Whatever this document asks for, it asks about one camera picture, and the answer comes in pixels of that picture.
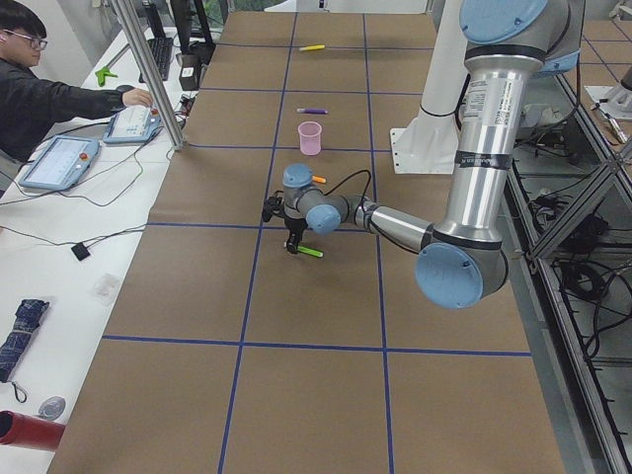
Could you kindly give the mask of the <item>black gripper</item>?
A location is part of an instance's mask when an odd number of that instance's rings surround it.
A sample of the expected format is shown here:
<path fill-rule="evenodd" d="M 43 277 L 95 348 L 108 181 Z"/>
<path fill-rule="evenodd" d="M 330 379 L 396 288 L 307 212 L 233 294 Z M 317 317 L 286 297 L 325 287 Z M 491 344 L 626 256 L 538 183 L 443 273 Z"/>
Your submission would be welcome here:
<path fill-rule="evenodd" d="M 304 218 L 286 217 L 285 227 L 289 231 L 289 236 L 284 243 L 284 247 L 290 254 L 296 255 L 298 253 L 298 241 L 296 238 L 301 238 L 306 230 L 306 220 Z"/>

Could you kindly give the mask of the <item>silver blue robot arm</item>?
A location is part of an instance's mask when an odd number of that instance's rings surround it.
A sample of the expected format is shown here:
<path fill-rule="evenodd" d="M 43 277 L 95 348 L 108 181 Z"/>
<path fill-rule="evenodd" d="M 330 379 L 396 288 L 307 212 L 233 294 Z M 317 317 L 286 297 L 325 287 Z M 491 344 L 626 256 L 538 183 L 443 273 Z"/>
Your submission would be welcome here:
<path fill-rule="evenodd" d="M 296 253 L 310 228 L 328 234 L 353 223 L 418 255 L 416 280 L 423 294 L 444 308 L 464 308 L 500 289 L 508 277 L 500 202 L 513 162 L 523 95 L 532 77 L 572 69 L 578 62 L 582 1 L 465 1 L 458 26 L 466 40 L 470 75 L 455 150 L 447 208 L 430 223 L 363 196 L 324 194 L 304 164 L 283 173 L 277 208 L 262 217 L 283 218 L 285 247 Z"/>

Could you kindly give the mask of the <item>person's hand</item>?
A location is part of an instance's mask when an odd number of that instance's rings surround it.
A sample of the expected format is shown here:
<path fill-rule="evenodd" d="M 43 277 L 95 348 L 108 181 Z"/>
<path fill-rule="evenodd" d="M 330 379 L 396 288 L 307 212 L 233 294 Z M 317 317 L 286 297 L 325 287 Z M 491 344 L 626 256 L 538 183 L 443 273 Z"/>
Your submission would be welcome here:
<path fill-rule="evenodd" d="M 121 101 L 126 107 L 143 106 L 151 108 L 153 98 L 151 94 L 143 89 L 132 88 L 121 95 Z"/>

